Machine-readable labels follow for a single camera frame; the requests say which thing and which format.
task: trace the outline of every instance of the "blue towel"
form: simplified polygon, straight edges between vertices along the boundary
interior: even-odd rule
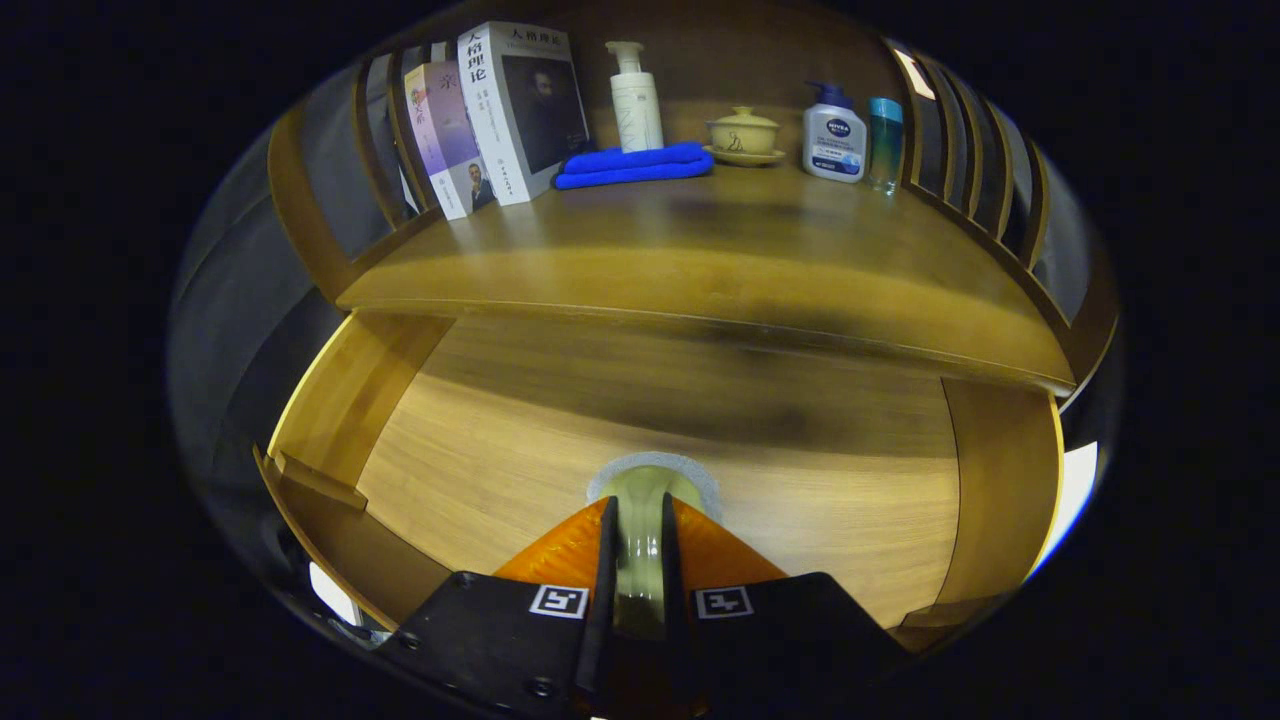
[[[662,165],[646,165],[644,168],[625,168],[621,170],[600,170],[598,173],[561,173],[556,176],[557,190],[573,190],[575,187],[593,187],[596,184],[613,184],[620,182],[643,182],[652,179],[691,178],[712,169],[712,156],[703,152],[700,160],[692,163],[664,163]]]
[[[604,170],[664,165],[667,163],[695,163],[705,156],[707,151],[696,142],[677,142],[669,147],[639,150],[636,152],[622,152],[621,147],[611,147],[599,152],[575,155],[564,163],[564,169],[561,172],[566,174],[600,173]]]

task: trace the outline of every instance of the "blue-green bottle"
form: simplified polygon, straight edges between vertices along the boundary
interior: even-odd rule
[[[872,97],[872,151],[867,182],[884,195],[897,190],[902,165],[902,106],[888,97]]]

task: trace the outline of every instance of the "portrait on book cover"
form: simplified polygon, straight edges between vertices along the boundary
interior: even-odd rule
[[[573,67],[567,60],[509,55],[502,65],[530,174],[579,152],[586,124]]]

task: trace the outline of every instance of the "book spine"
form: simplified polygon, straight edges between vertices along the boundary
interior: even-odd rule
[[[490,29],[490,23],[485,23],[458,37],[462,97],[480,156],[490,173],[494,199],[499,205],[529,202],[529,187],[503,108]]]

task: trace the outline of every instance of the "purple book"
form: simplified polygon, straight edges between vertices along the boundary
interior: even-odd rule
[[[428,63],[404,76],[413,136],[440,209],[449,220],[493,200],[458,78],[457,60]]]

